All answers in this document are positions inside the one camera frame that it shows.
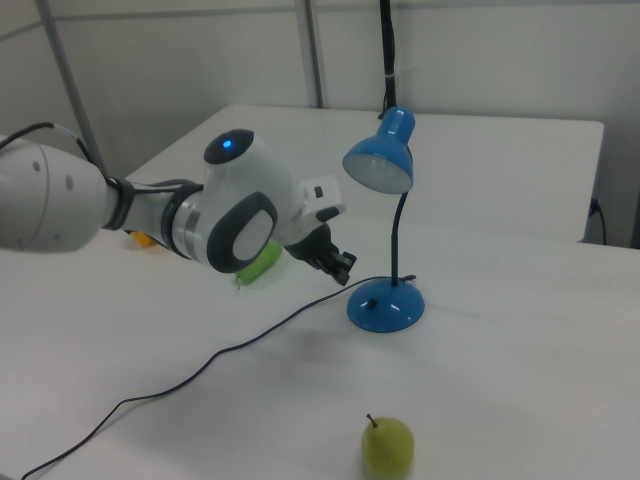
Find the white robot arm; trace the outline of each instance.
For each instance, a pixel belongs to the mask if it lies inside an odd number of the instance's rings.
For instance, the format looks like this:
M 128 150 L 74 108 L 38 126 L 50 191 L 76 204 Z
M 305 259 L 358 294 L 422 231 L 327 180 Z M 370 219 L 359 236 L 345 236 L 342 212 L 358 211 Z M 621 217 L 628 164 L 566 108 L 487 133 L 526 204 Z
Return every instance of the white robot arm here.
M 346 284 L 356 258 L 332 244 L 326 224 L 344 211 L 334 177 L 295 181 L 249 130 L 218 136 L 204 160 L 204 184 L 139 185 L 105 178 L 55 148 L 12 142 L 0 150 L 0 248 L 73 251 L 100 228 L 140 231 L 178 255 L 231 273 L 251 264 L 272 239 Z

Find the white tabletop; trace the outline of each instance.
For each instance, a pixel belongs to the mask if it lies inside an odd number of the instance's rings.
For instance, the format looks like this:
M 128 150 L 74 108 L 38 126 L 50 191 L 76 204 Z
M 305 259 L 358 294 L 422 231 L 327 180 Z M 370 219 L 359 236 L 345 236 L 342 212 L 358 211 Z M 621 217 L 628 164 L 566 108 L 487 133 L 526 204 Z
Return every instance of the white tabletop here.
M 166 159 L 134 178 L 193 177 L 200 161 L 180 174 Z M 342 295 L 128 409 L 42 478 L 363 479 L 367 413 L 412 428 L 408 478 L 637 478 L 637 252 L 407 220 L 400 273 L 427 302 L 416 325 L 362 331 Z M 358 256 L 354 280 L 388 272 L 390 218 L 352 211 L 331 225 Z M 119 400 L 180 382 L 338 289 L 283 255 L 238 290 L 112 232 L 75 254 L 2 252 L 0 272 L 0 473 L 17 478 Z
M 341 168 L 344 154 L 379 124 L 373 112 L 230 106 L 132 178 L 202 181 L 209 142 L 232 128 L 247 128 L 282 155 L 298 178 L 335 173 L 351 213 L 393 218 L 395 201 L 372 195 Z M 596 122 L 416 115 L 409 143 L 414 187 L 404 216 L 429 225 L 579 241 L 602 133 Z

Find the desk lamp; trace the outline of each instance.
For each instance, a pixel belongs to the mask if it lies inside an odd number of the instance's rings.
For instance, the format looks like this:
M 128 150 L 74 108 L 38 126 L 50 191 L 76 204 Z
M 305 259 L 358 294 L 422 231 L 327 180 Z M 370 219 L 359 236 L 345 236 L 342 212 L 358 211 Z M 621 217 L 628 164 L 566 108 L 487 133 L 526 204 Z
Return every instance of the desk lamp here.
M 347 314 L 358 327 L 370 332 L 390 333 L 405 329 L 422 316 L 424 299 L 410 283 L 398 280 L 398 224 L 413 185 L 413 158 L 408 143 L 415 118 L 405 108 L 388 109 L 378 132 L 356 144 L 342 165 L 358 183 L 388 194 L 402 194 L 391 234 L 391 278 L 365 283 L 347 304 Z

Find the green pear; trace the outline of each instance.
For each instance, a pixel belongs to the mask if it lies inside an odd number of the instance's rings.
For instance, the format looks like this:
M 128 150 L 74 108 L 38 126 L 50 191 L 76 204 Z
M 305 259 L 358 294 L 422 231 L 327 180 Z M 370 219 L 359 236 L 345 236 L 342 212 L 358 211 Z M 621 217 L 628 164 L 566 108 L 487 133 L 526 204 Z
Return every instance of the green pear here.
M 395 418 L 371 418 L 362 434 L 362 458 L 367 468 L 381 478 L 400 477 L 413 459 L 413 434 Z

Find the lamp neck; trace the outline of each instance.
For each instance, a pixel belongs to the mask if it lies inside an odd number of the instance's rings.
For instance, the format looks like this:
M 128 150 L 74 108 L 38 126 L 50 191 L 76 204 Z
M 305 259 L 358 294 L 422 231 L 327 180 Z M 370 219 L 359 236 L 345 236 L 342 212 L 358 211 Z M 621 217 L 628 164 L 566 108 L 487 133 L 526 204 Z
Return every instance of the lamp neck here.
M 407 201 L 409 192 L 405 192 L 400 196 L 396 214 L 393 217 L 393 229 L 391 230 L 391 285 L 398 285 L 398 226 L 400 225 L 400 216 L 404 208 L 404 202 Z

